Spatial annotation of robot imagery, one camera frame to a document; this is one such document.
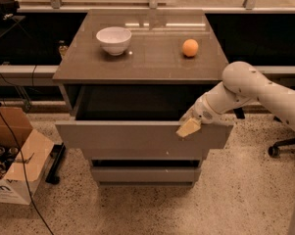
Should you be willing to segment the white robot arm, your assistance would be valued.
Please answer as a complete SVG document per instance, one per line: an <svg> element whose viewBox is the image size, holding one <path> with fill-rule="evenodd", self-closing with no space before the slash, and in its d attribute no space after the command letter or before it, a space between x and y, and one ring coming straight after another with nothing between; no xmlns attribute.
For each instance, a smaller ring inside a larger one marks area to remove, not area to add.
<svg viewBox="0 0 295 235"><path fill-rule="evenodd" d="M187 197L191 213L178 231L295 234L295 152L275 159L267 152L275 140L295 136L295 90L234 62L182 118L198 118L204 126L230 122L233 129L227 146L209 153L199 184Z"/></svg>

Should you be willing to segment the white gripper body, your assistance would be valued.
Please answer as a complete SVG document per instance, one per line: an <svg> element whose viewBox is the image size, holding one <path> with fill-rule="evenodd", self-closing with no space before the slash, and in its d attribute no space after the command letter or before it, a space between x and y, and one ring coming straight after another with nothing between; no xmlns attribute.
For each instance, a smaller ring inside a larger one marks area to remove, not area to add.
<svg viewBox="0 0 295 235"><path fill-rule="evenodd" d="M225 112L225 99L217 94L205 93L180 118L180 123L185 123L189 118L194 118L204 124L223 124L221 119Z"/></svg>

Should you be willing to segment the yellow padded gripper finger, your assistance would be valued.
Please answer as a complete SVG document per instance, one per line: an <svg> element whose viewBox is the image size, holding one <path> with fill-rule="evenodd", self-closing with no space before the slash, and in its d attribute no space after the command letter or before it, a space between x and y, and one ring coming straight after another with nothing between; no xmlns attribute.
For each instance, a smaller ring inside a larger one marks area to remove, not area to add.
<svg viewBox="0 0 295 235"><path fill-rule="evenodd" d="M196 117L188 117L179 129L176 131L176 134L179 137L186 137L190 134L195 133L201 128L201 120Z"/></svg>

